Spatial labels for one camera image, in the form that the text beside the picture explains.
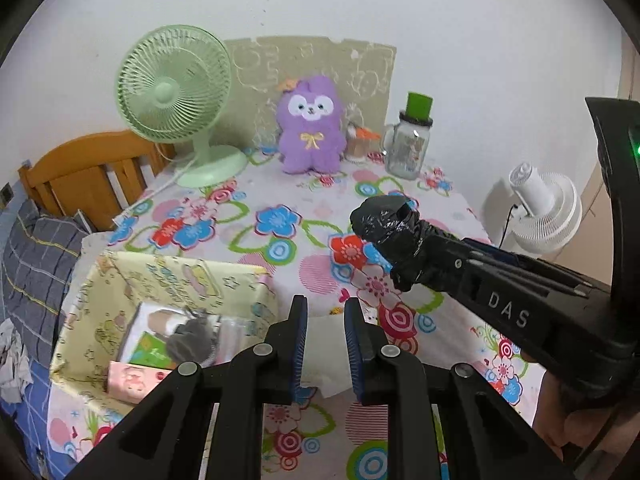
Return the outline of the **person's hand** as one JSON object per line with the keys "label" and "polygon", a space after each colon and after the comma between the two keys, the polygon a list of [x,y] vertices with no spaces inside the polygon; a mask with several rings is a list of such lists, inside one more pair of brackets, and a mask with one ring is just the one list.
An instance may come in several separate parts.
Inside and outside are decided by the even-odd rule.
{"label": "person's hand", "polygon": [[616,457],[623,457],[639,433],[639,408],[622,408],[613,417],[612,408],[569,412],[561,400],[562,382],[549,372],[542,378],[533,428],[559,458],[562,447],[574,444],[585,448],[597,437],[605,423],[612,419],[613,425],[597,446],[597,450]]}

